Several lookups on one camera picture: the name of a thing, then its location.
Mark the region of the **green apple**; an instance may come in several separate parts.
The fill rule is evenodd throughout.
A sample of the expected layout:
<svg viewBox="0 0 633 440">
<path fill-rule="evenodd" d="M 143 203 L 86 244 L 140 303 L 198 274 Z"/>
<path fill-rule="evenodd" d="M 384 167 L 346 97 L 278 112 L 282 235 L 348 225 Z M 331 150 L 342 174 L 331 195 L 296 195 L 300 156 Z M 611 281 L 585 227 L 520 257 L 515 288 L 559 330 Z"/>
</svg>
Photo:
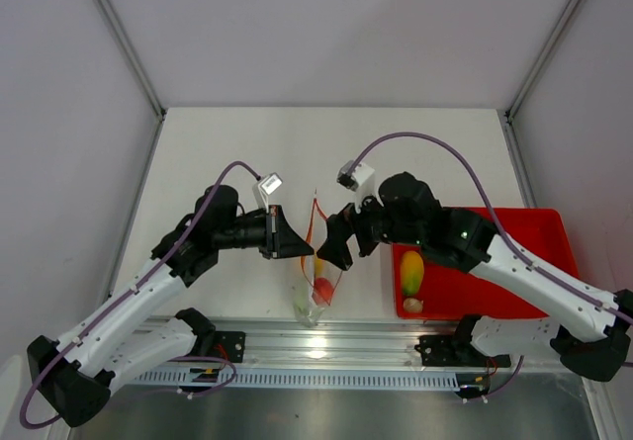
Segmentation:
<svg viewBox="0 0 633 440">
<path fill-rule="evenodd" d="M 309 302 L 310 291 L 307 286 L 297 286 L 294 288 L 293 306 L 299 313 L 307 313 L 310 311 Z"/>
</svg>

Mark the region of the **clear orange zip top bag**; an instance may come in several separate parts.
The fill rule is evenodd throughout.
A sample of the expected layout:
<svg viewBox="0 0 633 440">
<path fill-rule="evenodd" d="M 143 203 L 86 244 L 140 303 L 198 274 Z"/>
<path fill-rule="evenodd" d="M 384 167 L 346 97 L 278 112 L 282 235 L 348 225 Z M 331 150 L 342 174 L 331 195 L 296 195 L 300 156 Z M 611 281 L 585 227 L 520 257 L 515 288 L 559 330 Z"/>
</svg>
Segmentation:
<svg viewBox="0 0 633 440">
<path fill-rule="evenodd" d="M 305 241 L 314 254 L 300 258 L 302 278 L 294 286 L 293 309 L 295 319 L 305 327 L 316 327 L 322 315 L 331 307 L 343 272 L 317 256 L 325 242 L 327 216 L 314 190 L 309 212 Z"/>
</svg>

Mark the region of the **peach fruit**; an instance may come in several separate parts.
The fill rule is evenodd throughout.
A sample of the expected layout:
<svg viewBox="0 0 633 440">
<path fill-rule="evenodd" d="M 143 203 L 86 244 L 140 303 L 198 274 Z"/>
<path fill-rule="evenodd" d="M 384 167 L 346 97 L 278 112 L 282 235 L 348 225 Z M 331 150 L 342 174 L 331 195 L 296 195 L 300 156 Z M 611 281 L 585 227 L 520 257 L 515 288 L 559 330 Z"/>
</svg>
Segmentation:
<svg viewBox="0 0 633 440">
<path fill-rule="evenodd" d="M 318 277 L 314 280 L 314 288 L 313 288 L 313 301 L 319 305 L 327 305 L 331 304 L 332 298 L 334 295 L 334 286 L 330 283 L 327 278 Z"/>
</svg>

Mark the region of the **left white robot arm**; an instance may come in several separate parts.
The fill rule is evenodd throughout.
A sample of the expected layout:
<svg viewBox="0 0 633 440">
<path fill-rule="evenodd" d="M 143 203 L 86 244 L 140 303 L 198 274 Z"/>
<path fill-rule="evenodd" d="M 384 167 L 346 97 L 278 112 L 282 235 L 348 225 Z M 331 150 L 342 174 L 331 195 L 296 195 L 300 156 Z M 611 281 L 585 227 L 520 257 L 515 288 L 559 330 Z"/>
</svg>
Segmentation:
<svg viewBox="0 0 633 440">
<path fill-rule="evenodd" d="M 255 248 L 266 259 L 313 255 L 312 247 L 288 224 L 279 205 L 242 214 L 237 191 L 214 185 L 196 201 L 193 213 L 152 249 L 138 274 L 73 329 L 50 339 L 38 336 L 27 347 L 32 385 L 55 419 L 81 426 L 122 386 L 173 359 L 207 359 L 215 328 L 193 308 L 177 312 L 166 326 L 140 338 L 137 328 L 169 300 L 211 270 L 223 250 Z"/>
</svg>

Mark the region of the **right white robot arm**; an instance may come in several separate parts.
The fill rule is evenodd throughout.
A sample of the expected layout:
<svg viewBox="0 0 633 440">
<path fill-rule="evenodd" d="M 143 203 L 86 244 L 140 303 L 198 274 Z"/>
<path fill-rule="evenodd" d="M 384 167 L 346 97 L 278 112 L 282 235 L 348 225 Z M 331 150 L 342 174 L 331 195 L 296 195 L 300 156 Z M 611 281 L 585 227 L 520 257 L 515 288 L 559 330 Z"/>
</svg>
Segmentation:
<svg viewBox="0 0 633 440">
<path fill-rule="evenodd" d="M 544 312 L 537 319 L 465 315 L 449 342 L 458 363 L 511 354 L 555 356 L 568 370 L 597 382 L 612 380 L 625 365 L 630 291 L 611 293 L 580 281 L 523 247 L 495 214 L 445 208 L 426 183 L 407 172 L 375 185 L 373 169 L 360 166 L 340 170 L 337 181 L 355 200 L 327 219 L 319 258 L 350 269 L 350 237 L 361 256 L 381 243 L 414 246 L 431 264 L 488 281 Z"/>
</svg>

